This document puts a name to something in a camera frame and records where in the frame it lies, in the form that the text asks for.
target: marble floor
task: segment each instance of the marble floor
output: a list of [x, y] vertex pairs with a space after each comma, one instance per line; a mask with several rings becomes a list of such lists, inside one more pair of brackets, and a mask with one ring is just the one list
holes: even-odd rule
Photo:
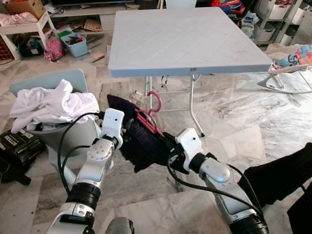
[[[93, 62], [90, 55], [63, 57], [58, 63], [43, 58], [13, 61], [0, 66], [0, 130], [9, 129], [9, 111], [15, 97], [9, 92], [11, 83], [33, 75], [67, 68], [80, 68], [86, 75], [89, 92], [101, 109], [107, 108], [106, 95], [126, 98], [145, 107], [144, 78], [111, 78], [107, 70], [112, 35], [105, 34], [90, 43], [89, 48], [106, 53]], [[312, 73], [302, 73], [312, 82]], [[220, 161], [231, 163], [242, 171], [289, 155], [312, 140], [312, 96], [287, 95], [261, 89], [256, 83], [266, 73], [218, 74], [203, 76], [195, 87], [194, 113], [206, 137], [205, 152]], [[303, 88], [296, 73], [282, 75], [287, 84]], [[169, 77], [165, 87], [153, 78], [158, 91], [176, 91], [188, 87], [187, 77]], [[183, 107], [188, 95], [163, 96], [163, 108]], [[195, 127], [188, 112], [157, 113], [160, 128], [178, 134], [183, 128]], [[69, 166], [77, 169], [83, 159], [72, 159]], [[45, 233], [60, 205], [66, 200], [59, 175], [49, 164], [47, 152], [36, 159], [26, 173], [29, 186], [16, 182], [0, 184], [0, 234]], [[192, 183], [202, 184], [196, 175], [180, 175]], [[264, 208], [271, 234], [291, 234], [287, 210], [302, 195], [298, 189], [282, 201]], [[120, 152], [115, 153], [115, 166], [108, 173], [105, 189], [96, 211], [95, 230], [105, 233], [109, 222], [126, 216], [134, 222], [136, 233], [143, 234], [227, 234], [228, 227], [216, 208], [212, 194], [176, 184], [165, 167], [152, 165], [135, 174], [133, 165]]]

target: gray chair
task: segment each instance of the gray chair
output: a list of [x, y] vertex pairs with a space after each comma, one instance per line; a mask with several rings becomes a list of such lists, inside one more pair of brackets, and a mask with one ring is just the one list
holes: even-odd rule
[[[17, 96], [18, 91], [22, 89], [32, 89], [34, 87], [54, 89], [62, 79], [69, 81], [74, 89], [83, 93], [88, 92], [84, 73], [80, 69], [61, 70], [31, 77], [30, 79], [11, 84], [10, 91]], [[46, 143], [49, 151], [49, 162], [55, 167], [56, 171], [58, 171], [57, 151], [59, 140], [66, 128], [67, 126], [65, 125], [64, 127], [51, 131], [28, 131], [33, 135], [38, 136]], [[92, 120], [87, 121], [84, 124], [74, 125], [64, 138], [62, 160], [63, 156], [73, 147], [90, 145], [96, 137], [99, 137], [100, 132], [101, 130], [99, 126]], [[78, 149], [75, 151], [76, 156], [81, 154], [86, 155], [86, 149]], [[72, 185], [76, 179], [76, 174], [68, 167], [65, 167], [64, 175], [68, 185]]]

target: chair backrest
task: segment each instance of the chair backrest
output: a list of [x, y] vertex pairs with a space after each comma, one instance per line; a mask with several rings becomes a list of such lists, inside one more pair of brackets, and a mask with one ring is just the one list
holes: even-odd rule
[[167, 9], [194, 8], [197, 0], [166, 0]]
[[32, 89], [35, 87], [54, 89], [62, 79], [69, 81], [74, 89], [83, 93], [88, 92], [84, 73], [77, 68], [50, 72], [13, 83], [10, 85], [10, 91], [14, 96], [17, 96], [19, 90], [22, 89]]

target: white shelf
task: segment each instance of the white shelf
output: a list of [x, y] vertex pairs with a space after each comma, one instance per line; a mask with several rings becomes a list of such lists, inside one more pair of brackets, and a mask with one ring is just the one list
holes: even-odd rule
[[51, 18], [73, 17], [73, 16], [91, 16], [91, 15], [114, 15], [116, 11], [126, 10], [125, 6], [96, 6], [90, 8], [80, 8], [73, 6], [71, 9], [65, 9], [63, 14], [51, 15]]

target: folding table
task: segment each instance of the folding table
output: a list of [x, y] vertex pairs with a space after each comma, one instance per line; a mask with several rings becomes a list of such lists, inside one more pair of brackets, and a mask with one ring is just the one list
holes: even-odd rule
[[112, 77], [190, 76], [190, 111], [194, 84], [201, 74], [266, 72], [271, 60], [218, 7], [118, 11], [108, 68]]

